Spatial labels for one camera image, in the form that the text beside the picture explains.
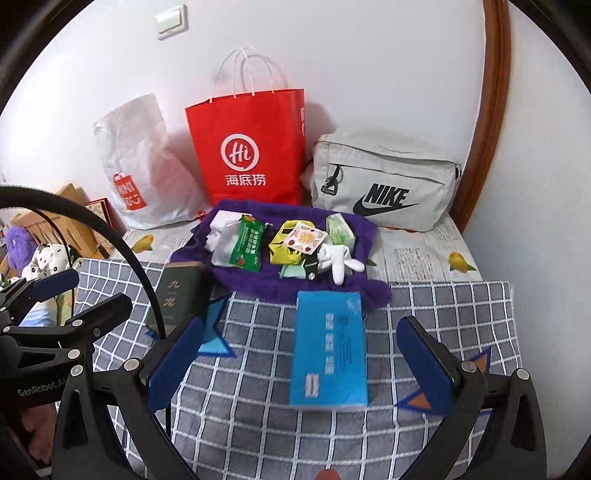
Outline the person's left hand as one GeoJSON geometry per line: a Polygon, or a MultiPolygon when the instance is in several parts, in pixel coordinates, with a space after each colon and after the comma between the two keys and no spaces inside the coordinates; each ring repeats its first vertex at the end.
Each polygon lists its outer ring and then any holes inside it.
{"type": "Polygon", "coordinates": [[[51,463],[57,411],[54,404],[33,407],[21,413],[21,423],[31,435],[28,452],[33,459],[51,463]]]}

